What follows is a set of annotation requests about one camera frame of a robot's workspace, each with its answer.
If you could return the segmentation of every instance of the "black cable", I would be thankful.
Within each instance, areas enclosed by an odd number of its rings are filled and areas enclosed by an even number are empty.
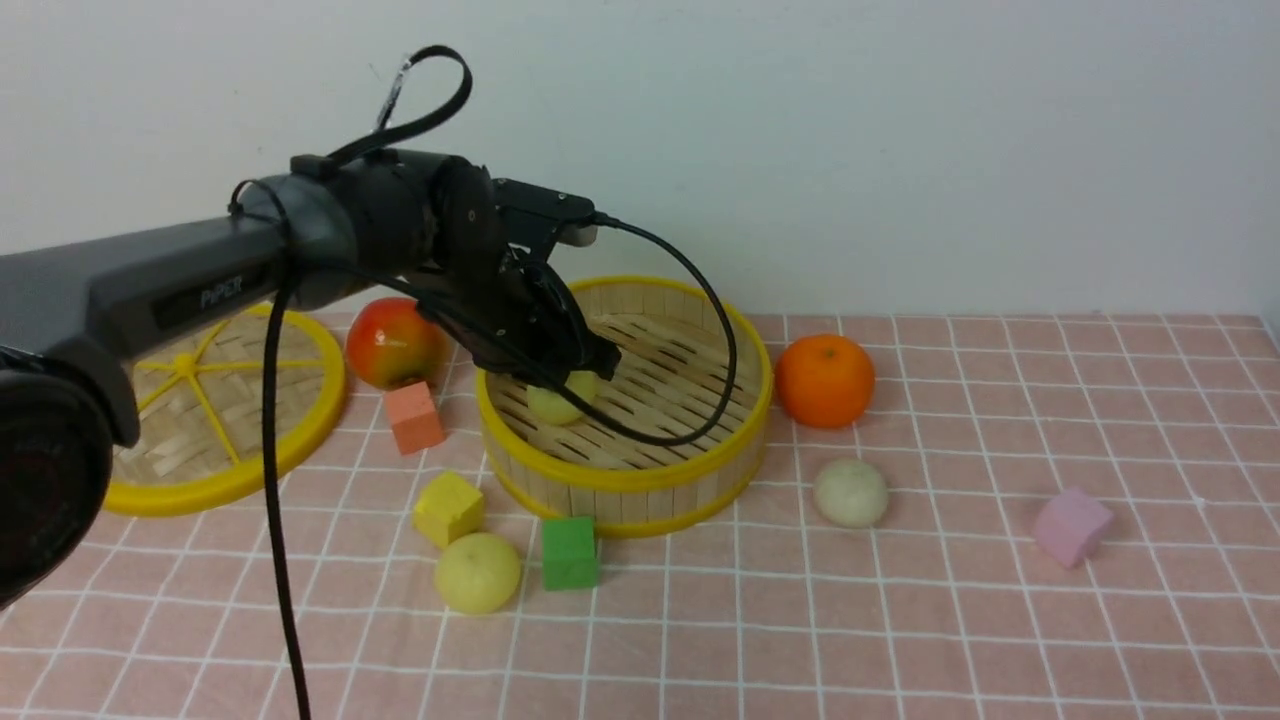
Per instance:
[[[266,215],[244,210],[244,204],[239,201],[239,193],[246,187],[256,187],[266,193],[268,200],[270,200],[271,205],[275,208],[274,218],[268,218]],[[275,190],[273,190],[271,186],[260,179],[250,178],[236,183],[236,190],[232,191],[232,200],[227,204],[227,213],[232,217],[243,215],[246,218],[253,218],[255,220],[262,220],[266,223],[279,223],[278,229],[280,231],[280,237],[284,238],[284,245],[288,247],[293,243],[293,225],[289,223],[289,214],[284,211],[284,202],[280,201],[280,196],[275,193]]]
[[[698,268],[687,258],[685,258],[682,252],[676,250],[669,242],[662,240],[660,237],[653,234],[646,229],[623,223],[622,220],[611,218],[603,213],[598,214],[594,219],[596,220],[596,224],[602,227],[611,227],[621,229],[623,232],[632,233],[637,237],[648,240],[649,242],[653,242],[662,250],[667,251],[681,265],[684,265],[686,270],[689,270],[689,273],[694,277],[694,279],[698,281],[698,284],[701,287],[703,292],[707,293],[707,300],[712,304],[712,307],[714,307],[716,314],[719,316],[721,325],[724,329],[724,338],[728,341],[728,363],[726,365],[724,389],[723,392],[721,392],[719,401],[716,404],[716,409],[714,411],[712,411],[712,415],[701,424],[701,427],[699,427],[692,432],[685,433],[682,436],[652,436],[649,433],[643,433],[634,428],[628,428],[627,425],[620,423],[618,420],[611,418],[609,415],[605,415],[604,413],[596,410],[594,406],[591,406],[590,402],[582,400],[582,397],[580,397],[576,392],[570,389],[564,383],[554,378],[550,373],[543,369],[541,365],[539,365],[535,360],[525,355],[518,347],[508,342],[504,337],[500,337],[493,331],[481,327],[479,323],[468,318],[466,314],[440,301],[430,292],[419,287],[413,287],[412,284],[399,278],[393,278],[384,275],[381,273],[375,273],[346,260],[315,259],[311,260],[311,264],[316,268],[325,268],[325,269],[349,273],[358,278],[375,282],[378,284],[381,284],[384,287],[388,287],[390,290],[394,290],[397,292],[401,292],[403,295],[407,295],[417,300],[419,302],[425,305],[428,310],[430,310],[431,313],[436,313],[458,323],[467,331],[483,337],[486,342],[494,345],[495,347],[498,347],[498,350],[502,350],[503,352],[509,355],[517,363],[524,365],[525,370],[529,372],[529,374],[536,378],[540,383],[549,387],[550,389],[554,389],[561,397],[567,400],[573,407],[579,409],[584,415],[600,423],[602,425],[604,425],[609,430],[613,430],[621,437],[658,447],[677,447],[681,445],[689,445],[694,441],[698,441],[707,433],[712,432],[717,424],[719,424],[721,418],[723,418],[724,411],[728,409],[728,404],[732,402],[733,400],[733,387],[737,383],[737,341],[733,337],[733,325],[728,319],[728,313],[726,313],[724,305],[716,295],[716,291],[712,288],[710,283],[707,282],[707,278],[703,277],[701,272],[699,272]]]
[[[284,647],[289,653],[293,671],[293,689],[298,698],[298,720],[311,720],[311,700],[307,694],[307,676],[302,665],[302,647],[293,616],[293,593],[289,588],[289,565],[284,555],[284,523],[280,515],[279,466],[275,457],[275,373],[280,355],[280,334],[284,311],[301,278],[289,268],[280,283],[266,320],[266,342],[262,348],[262,492],[266,498],[266,529],[271,537],[271,564],[275,566],[275,593],[284,623]]]

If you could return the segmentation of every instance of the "orange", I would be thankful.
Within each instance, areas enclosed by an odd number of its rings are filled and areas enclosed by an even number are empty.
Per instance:
[[[800,338],[778,357],[778,401],[787,415],[812,428],[842,428],[867,411],[876,389],[872,357],[838,334]]]

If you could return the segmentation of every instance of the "bamboo steamer lid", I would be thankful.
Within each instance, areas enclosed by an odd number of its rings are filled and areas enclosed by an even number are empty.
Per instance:
[[[270,305],[260,305],[134,365],[142,436],[115,450],[105,507],[123,515],[186,515],[262,487],[262,350]],[[333,430],[346,400],[346,364],[333,334],[288,311],[276,372],[279,475]]]

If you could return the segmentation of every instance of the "pink cube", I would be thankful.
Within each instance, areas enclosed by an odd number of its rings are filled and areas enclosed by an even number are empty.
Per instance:
[[[1068,488],[1048,501],[1036,519],[1036,542],[1066,568],[1074,568],[1097,550],[1115,520],[1101,502],[1079,488]]]

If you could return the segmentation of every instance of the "yellow cube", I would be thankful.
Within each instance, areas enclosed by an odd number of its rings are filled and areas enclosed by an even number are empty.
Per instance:
[[[413,527],[440,550],[481,525],[484,493],[457,473],[436,475],[413,505]]]

